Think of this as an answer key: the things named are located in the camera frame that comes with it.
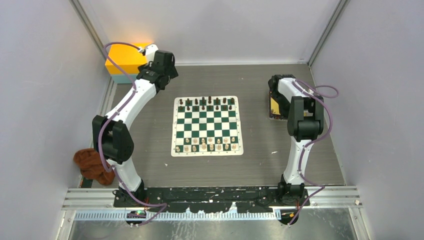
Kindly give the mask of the gold tin box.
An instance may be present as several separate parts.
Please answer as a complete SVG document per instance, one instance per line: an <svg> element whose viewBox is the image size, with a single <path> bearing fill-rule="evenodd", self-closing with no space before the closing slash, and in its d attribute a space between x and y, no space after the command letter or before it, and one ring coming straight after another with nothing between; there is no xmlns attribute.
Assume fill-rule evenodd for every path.
<svg viewBox="0 0 424 240"><path fill-rule="evenodd" d="M304 93L298 93L293 97L301 97L303 100L303 114L302 117L296 114L293 117L289 117L291 99L287 99L283 94L276 91L268 92L268 115L270 119L288 121L288 120L300 120L304 121L307 119L315 120L320 118L321 114L324 113L324 107L317 102L314 98L305 95Z"/></svg>

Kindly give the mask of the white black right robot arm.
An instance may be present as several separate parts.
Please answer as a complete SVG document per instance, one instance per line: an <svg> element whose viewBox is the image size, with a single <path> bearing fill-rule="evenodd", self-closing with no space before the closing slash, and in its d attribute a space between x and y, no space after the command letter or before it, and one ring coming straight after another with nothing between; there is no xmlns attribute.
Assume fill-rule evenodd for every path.
<svg viewBox="0 0 424 240"><path fill-rule="evenodd" d="M276 198L291 205L305 198L305 168L314 141L324 130L324 98L303 88L294 75L273 75L268 80L269 117L285 120L290 136L286 169L277 186Z"/></svg>

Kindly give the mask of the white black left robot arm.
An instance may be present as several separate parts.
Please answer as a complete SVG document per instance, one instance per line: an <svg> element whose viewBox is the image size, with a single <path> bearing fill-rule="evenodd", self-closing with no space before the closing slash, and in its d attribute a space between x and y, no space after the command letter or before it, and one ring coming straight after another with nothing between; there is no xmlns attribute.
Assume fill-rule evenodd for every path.
<svg viewBox="0 0 424 240"><path fill-rule="evenodd" d="M114 172L119 189L133 206L146 200L144 182L138 175L132 155L134 141L130 128L144 106L178 76L175 56L170 51L154 50L145 53L147 63L138 67L132 88L105 116L92 120L94 148L106 172Z"/></svg>

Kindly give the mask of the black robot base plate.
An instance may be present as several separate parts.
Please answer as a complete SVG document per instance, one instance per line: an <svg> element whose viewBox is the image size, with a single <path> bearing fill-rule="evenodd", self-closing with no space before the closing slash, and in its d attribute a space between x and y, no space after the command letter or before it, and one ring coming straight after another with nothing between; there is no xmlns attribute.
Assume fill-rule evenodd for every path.
<svg viewBox="0 0 424 240"><path fill-rule="evenodd" d="M119 187L113 191L114 207L136 208L141 202L146 208L158 212L165 203L168 213L226 213L235 205L238 213L270 213L274 207L310 205L308 192L302 196L284 193L273 186L227 186L227 187L149 187L128 193Z"/></svg>

